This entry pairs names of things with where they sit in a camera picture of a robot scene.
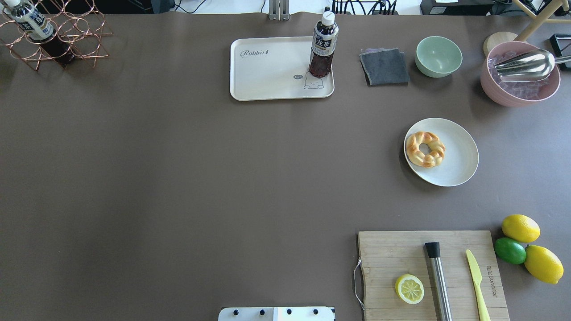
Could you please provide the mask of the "wooden mug tree stand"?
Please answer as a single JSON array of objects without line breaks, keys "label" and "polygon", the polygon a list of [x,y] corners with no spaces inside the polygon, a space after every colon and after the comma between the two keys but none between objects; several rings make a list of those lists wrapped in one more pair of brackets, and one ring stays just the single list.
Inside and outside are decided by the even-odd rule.
[{"label": "wooden mug tree stand", "polygon": [[563,18],[551,18],[559,7],[562,7],[565,11],[570,10],[569,1],[567,0],[552,0],[550,4],[548,4],[547,7],[539,14],[535,14],[530,9],[526,8],[520,0],[514,0],[513,3],[531,18],[530,24],[528,24],[528,26],[518,35],[508,31],[500,31],[490,35],[483,43],[483,52],[485,56],[487,56],[488,53],[499,44],[510,41],[526,42],[526,40],[543,24],[570,23],[570,20],[565,20]]}]

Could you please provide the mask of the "braided donut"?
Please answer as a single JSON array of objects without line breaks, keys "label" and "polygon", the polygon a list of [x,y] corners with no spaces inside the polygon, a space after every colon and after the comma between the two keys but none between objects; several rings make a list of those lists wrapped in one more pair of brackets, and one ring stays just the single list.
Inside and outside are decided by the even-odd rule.
[{"label": "braided donut", "polygon": [[445,158],[445,145],[436,134],[419,131],[408,136],[405,152],[409,161],[416,166],[437,167]]}]

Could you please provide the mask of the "wooden cutting board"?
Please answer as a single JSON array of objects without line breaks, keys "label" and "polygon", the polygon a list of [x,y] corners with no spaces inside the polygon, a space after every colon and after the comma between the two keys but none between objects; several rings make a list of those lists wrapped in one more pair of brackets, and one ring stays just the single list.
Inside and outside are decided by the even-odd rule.
[{"label": "wooden cutting board", "polygon": [[[510,319],[493,240],[489,231],[360,231],[359,258],[363,277],[366,321],[438,321],[436,279],[426,243],[439,242],[441,266],[451,318],[479,320],[479,309],[466,250],[478,262],[483,280],[480,289],[492,321]],[[420,303],[410,305],[396,293],[403,274],[418,277],[425,289]]]}]

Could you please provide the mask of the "white round plate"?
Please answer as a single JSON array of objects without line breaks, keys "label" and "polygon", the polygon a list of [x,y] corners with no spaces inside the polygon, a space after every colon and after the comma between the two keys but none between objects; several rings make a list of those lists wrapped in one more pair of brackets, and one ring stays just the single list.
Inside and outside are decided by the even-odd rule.
[{"label": "white round plate", "polygon": [[[436,134],[445,145],[445,157],[436,167],[413,164],[406,154],[406,140],[423,131]],[[403,153],[409,167],[421,179],[444,187],[461,185],[471,179],[479,165],[479,151],[472,136],[459,124],[443,118],[427,118],[416,122],[405,134]]]}]

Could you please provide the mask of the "yellow plastic knife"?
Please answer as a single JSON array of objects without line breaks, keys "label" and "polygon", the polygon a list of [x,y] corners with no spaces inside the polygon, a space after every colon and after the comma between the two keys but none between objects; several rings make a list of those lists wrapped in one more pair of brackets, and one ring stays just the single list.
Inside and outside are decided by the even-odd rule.
[{"label": "yellow plastic knife", "polygon": [[480,287],[483,280],[483,276],[480,271],[479,264],[471,252],[471,250],[466,249],[466,258],[468,260],[468,265],[472,277],[473,287],[476,296],[476,304],[478,308],[479,320],[480,321],[491,321],[491,317],[488,313],[487,305],[484,300],[484,296]]}]

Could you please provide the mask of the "yellow lemon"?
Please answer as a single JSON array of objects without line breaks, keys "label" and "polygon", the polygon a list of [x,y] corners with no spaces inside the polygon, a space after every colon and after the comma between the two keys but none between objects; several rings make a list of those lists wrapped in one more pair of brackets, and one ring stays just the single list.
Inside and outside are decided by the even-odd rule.
[{"label": "yellow lemon", "polygon": [[526,260],[524,266],[538,280],[557,284],[562,278],[564,268],[561,260],[548,248],[528,245],[525,248]]},{"label": "yellow lemon", "polygon": [[520,243],[534,242],[541,235],[540,226],[532,218],[522,214],[505,217],[501,229],[505,236]]}]

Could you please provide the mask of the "pink bowl with ice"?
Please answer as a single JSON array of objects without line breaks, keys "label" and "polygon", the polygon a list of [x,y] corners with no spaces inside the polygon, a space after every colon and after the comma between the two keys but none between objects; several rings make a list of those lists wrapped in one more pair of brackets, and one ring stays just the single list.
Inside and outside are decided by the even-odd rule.
[{"label": "pink bowl with ice", "polygon": [[559,89],[560,73],[554,69],[549,77],[532,82],[504,82],[498,76],[495,64],[537,49],[526,42],[506,42],[496,45],[485,59],[480,83],[494,102],[507,107],[524,107],[550,98]]}]

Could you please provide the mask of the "metal scoop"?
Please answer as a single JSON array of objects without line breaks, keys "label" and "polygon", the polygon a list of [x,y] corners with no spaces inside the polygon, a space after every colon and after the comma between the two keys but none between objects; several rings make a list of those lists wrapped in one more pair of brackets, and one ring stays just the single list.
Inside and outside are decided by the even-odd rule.
[{"label": "metal scoop", "polygon": [[555,57],[546,49],[534,49],[494,66],[504,82],[531,82],[546,79],[555,65],[570,60],[570,55]]}]

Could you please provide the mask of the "half lemon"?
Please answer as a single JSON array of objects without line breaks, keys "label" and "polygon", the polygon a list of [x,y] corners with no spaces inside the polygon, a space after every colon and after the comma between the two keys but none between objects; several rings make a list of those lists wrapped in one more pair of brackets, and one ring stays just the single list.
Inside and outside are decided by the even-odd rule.
[{"label": "half lemon", "polygon": [[404,302],[415,305],[424,299],[422,281],[411,274],[399,276],[394,284],[397,296]]}]

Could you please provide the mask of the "tea bottle in rack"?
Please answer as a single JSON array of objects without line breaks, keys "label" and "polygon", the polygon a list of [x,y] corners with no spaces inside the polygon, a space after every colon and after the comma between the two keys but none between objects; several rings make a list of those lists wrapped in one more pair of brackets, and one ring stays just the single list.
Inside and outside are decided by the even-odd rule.
[{"label": "tea bottle in rack", "polygon": [[63,42],[54,25],[29,0],[3,0],[4,13],[16,21],[21,30],[43,49],[43,52],[65,66],[76,58],[71,45]]}]

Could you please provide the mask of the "grey folded cloth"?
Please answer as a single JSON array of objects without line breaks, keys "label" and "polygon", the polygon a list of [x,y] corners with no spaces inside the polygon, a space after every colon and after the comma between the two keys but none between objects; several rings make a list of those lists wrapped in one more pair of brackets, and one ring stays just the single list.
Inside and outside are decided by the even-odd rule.
[{"label": "grey folded cloth", "polygon": [[405,53],[398,48],[365,49],[359,54],[368,85],[407,83],[410,76],[405,63]]}]

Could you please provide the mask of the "cream rectangular tray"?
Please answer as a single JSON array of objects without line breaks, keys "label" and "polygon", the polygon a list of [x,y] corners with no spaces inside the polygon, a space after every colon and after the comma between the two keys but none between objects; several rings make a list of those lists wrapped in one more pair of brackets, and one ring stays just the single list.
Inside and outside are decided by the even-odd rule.
[{"label": "cream rectangular tray", "polygon": [[329,97],[334,75],[308,70],[312,37],[237,39],[230,47],[230,94],[236,100]]}]

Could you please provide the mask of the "aluminium frame post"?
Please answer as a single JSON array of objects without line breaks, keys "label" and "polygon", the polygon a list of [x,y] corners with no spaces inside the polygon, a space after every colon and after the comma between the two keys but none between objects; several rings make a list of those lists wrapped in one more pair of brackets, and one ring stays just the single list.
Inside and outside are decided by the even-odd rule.
[{"label": "aluminium frame post", "polygon": [[290,1],[269,0],[269,20],[270,21],[290,20]]}]

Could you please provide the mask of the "green bowl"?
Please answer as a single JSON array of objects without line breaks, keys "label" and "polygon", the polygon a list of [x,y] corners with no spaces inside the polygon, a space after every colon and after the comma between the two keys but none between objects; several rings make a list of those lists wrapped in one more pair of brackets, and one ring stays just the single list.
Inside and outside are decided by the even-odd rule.
[{"label": "green bowl", "polygon": [[457,71],[462,62],[461,49],[445,37],[426,37],[416,47],[416,66],[428,77],[442,78],[450,75]]}]

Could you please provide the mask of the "dark tea bottle on tray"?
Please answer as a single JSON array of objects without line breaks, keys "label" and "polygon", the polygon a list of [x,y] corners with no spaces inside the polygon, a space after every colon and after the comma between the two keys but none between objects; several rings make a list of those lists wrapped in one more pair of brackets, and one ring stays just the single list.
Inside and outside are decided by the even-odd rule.
[{"label": "dark tea bottle on tray", "polygon": [[314,26],[309,72],[316,78],[324,78],[331,71],[339,27],[334,12],[323,12],[321,20]]}]

